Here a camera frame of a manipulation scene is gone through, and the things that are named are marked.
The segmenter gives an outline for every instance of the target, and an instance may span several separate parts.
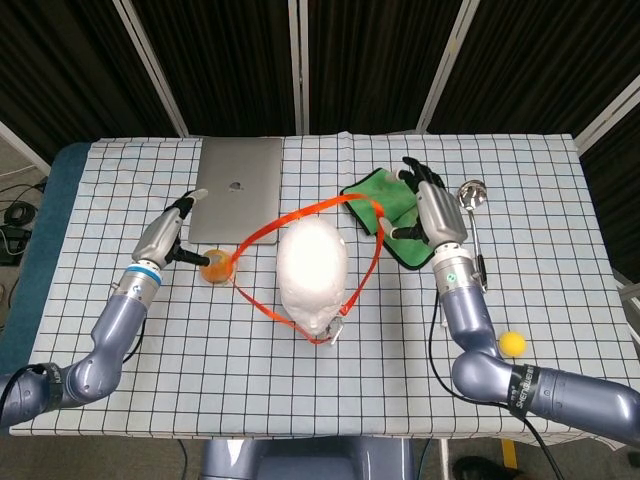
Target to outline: silver laptop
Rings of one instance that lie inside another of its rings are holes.
[[[278,218],[280,138],[204,137],[196,188],[209,195],[193,207],[190,243],[242,243]],[[256,243],[275,243],[277,232]]]

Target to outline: green cloth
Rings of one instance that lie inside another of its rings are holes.
[[[342,193],[363,193],[384,208],[384,216],[394,227],[412,227],[418,220],[416,196],[404,182],[390,182],[390,172],[378,168],[366,178],[345,188]],[[356,217],[368,235],[378,231],[376,214],[369,202],[348,202],[347,208]],[[384,246],[403,267],[422,268],[433,255],[433,250],[421,240],[396,240],[385,235]]]

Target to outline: orange strap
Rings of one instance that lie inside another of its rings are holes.
[[[265,225],[264,227],[259,229],[257,232],[250,235],[249,238],[247,238],[244,242],[240,244],[240,246],[238,246],[238,249],[231,256],[231,261],[229,262],[230,268],[233,268],[233,265],[238,261],[238,258],[240,258],[240,255],[242,255],[244,251],[247,248],[249,248],[249,246],[259,238],[262,238],[265,235],[268,235],[269,233],[273,232],[274,230],[277,230],[278,228],[286,225],[287,223],[292,222],[293,220],[297,220],[307,215],[312,215],[314,213],[321,212],[322,210],[326,210],[327,208],[331,208],[335,205],[339,205],[345,202],[351,202],[353,200],[367,200],[368,202],[371,202],[371,205],[373,206],[373,209],[376,214],[376,219],[378,220],[378,233],[376,234],[376,250],[375,250],[375,253],[373,254],[373,258],[371,259],[371,265],[369,266],[369,270],[367,270],[367,273],[362,279],[362,281],[360,282],[360,285],[358,285],[357,290],[354,292],[353,295],[351,295],[351,298],[349,298],[347,303],[345,303],[340,309],[340,315],[346,316],[347,313],[349,313],[349,310],[351,310],[351,308],[355,305],[356,301],[358,300],[358,296],[360,295],[360,292],[364,288],[365,283],[371,276],[371,273],[373,272],[373,270],[376,268],[376,264],[378,263],[378,258],[380,257],[380,251],[382,250],[382,242],[384,241],[384,231],[382,230],[382,226],[380,225],[380,219],[384,217],[384,208],[382,208],[382,205],[380,205],[378,202],[372,200],[371,198],[369,198],[368,196],[362,193],[349,193],[346,195],[339,195],[337,197],[330,198],[329,200],[324,200],[322,202],[309,205],[308,207],[301,208],[300,210],[296,210],[295,212],[291,212],[285,215],[284,217],[280,217],[277,220],[274,220],[273,222],[269,223],[268,225]],[[240,288],[235,283],[235,280],[233,280],[233,277],[231,278],[232,278],[233,286],[238,289],[240,294],[244,298],[246,298],[249,301],[249,303],[254,305],[258,310],[260,310],[269,318],[275,320],[276,322],[284,323],[285,325],[288,325],[294,330],[300,332],[302,335],[306,337],[307,340],[309,340],[311,343],[315,345],[325,343],[331,340],[331,337],[317,339],[309,335],[303,328],[298,326],[294,321],[289,320],[288,318],[285,318],[282,315],[278,315],[276,312],[265,307],[256,299],[251,297],[251,295],[246,293],[244,290],[242,290],[242,288]]]

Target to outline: orange cup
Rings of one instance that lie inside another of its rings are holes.
[[[233,276],[231,254],[224,250],[208,250],[204,253],[209,257],[210,263],[206,267],[200,267],[200,274],[207,282],[225,283]]]

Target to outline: curtain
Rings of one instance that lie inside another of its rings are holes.
[[[639,59],[637,0],[482,1],[428,131],[576,136]]]
[[[45,161],[73,142],[175,135],[111,1],[3,1],[0,28],[0,118]]]
[[[640,282],[640,106],[580,160],[611,264]]]
[[[460,4],[309,0],[311,133],[416,128]]]
[[[134,0],[189,133],[295,134],[287,0]]]

